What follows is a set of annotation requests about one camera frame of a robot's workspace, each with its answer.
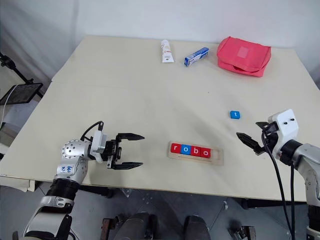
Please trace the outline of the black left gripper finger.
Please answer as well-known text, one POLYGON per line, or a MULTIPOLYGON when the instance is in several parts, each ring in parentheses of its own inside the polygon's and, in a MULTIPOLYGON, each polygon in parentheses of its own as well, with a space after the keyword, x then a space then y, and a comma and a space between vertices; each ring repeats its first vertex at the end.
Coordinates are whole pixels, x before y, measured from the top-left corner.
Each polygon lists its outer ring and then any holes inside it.
POLYGON ((118 133, 115 138, 115 141, 116 141, 116 146, 118 147, 122 140, 139 141, 144 139, 145 138, 143 136, 135 133, 118 133))
POLYGON ((112 163, 110 168, 113 170, 130 170, 142 165, 142 162, 122 162, 121 164, 112 163))

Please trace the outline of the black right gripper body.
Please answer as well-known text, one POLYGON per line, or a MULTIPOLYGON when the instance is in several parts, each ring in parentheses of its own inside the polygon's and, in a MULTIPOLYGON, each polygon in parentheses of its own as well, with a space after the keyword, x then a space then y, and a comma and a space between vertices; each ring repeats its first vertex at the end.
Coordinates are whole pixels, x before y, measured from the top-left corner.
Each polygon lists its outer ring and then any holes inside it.
POLYGON ((268 146, 268 149, 272 152, 276 143, 278 142, 278 134, 279 130, 276 122, 269 123, 269 128, 267 130, 262 130, 262 133, 265 135, 265 143, 268 146))

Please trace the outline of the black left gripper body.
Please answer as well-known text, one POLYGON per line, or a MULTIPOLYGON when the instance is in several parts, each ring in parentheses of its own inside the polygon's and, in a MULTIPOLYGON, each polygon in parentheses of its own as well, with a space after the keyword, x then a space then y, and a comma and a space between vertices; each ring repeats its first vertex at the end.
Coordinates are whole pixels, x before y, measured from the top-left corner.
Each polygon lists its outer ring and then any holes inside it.
POLYGON ((100 154, 102 161, 106 162, 108 169, 120 169, 121 164, 117 164, 117 161, 121 157, 122 148, 119 146, 120 139, 107 140, 103 152, 100 154))

